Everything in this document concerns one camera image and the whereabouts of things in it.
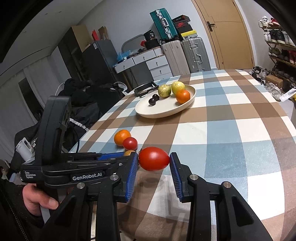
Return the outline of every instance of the gray suitcase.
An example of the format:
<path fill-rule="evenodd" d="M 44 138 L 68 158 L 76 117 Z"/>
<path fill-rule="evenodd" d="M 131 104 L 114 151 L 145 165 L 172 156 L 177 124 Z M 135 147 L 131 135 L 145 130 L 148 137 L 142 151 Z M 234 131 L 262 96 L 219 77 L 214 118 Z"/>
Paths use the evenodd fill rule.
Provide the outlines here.
<path fill-rule="evenodd" d="M 173 76 L 190 74 L 184 51 L 179 40 L 171 41 L 162 46 Z"/>
<path fill-rule="evenodd" d="M 205 44 L 200 37 L 189 38 L 182 41 L 190 73 L 210 71 L 210 62 L 205 50 Z"/>

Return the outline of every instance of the white plate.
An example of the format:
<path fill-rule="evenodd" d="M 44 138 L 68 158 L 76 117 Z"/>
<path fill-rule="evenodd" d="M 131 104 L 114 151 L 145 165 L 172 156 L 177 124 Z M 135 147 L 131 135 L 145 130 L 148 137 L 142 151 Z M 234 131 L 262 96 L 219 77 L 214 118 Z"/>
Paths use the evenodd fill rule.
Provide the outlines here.
<path fill-rule="evenodd" d="M 143 97 L 138 102 L 138 104 L 136 105 L 136 112 L 140 116 L 152 119 L 162 118 L 178 113 L 181 110 L 187 108 L 194 101 L 194 97 L 196 94 L 195 88 L 190 85 L 185 85 L 185 89 L 190 93 L 190 100 L 184 104 L 179 104 L 176 100 L 175 95 L 171 93 L 170 97 L 160 97 L 156 104 L 152 106 L 149 104 L 148 101 L 152 98 L 152 95 L 158 94 L 158 91 L 155 90 Z"/>

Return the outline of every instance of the black jacket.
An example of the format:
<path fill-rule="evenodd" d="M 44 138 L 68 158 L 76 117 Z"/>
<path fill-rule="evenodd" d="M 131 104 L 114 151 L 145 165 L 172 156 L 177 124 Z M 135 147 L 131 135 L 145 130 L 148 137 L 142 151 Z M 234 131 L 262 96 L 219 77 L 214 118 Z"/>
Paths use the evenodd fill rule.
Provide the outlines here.
<path fill-rule="evenodd" d="M 22 197 L 23 185 L 0 179 L 0 240 L 36 241 L 44 225 L 42 217 L 29 213 Z"/>

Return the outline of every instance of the checkered tablecloth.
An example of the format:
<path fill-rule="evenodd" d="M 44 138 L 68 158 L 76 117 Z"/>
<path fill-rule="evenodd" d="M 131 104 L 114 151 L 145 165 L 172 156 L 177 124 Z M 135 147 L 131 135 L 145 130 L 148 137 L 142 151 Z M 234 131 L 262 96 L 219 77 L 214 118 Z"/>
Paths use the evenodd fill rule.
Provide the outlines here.
<path fill-rule="evenodd" d="M 176 152 L 208 182 L 230 181 L 272 238 L 282 240 L 296 222 L 296 130 L 290 119 L 242 70 L 201 72 L 157 84 L 177 80 L 196 89 L 188 109 L 147 119 L 136 114 L 140 98 L 131 92 L 81 138 L 80 152 L 123 151 L 113 137 L 127 129 L 138 140 L 138 150 L 156 146 Z M 120 229 L 139 240 L 185 240 L 189 209 L 176 197 L 169 167 L 159 172 L 140 168 L 131 201 L 118 204 Z M 213 230 L 215 225 L 213 211 Z"/>

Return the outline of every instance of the wooden door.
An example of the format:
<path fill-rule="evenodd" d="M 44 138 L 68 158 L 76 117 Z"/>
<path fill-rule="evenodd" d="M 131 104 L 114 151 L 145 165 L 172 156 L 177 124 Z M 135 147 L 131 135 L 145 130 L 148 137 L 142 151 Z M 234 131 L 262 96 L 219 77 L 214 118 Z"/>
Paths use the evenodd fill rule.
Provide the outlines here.
<path fill-rule="evenodd" d="M 242 17 L 232 0 L 192 0 L 206 28 L 219 69 L 251 69 L 253 54 Z"/>

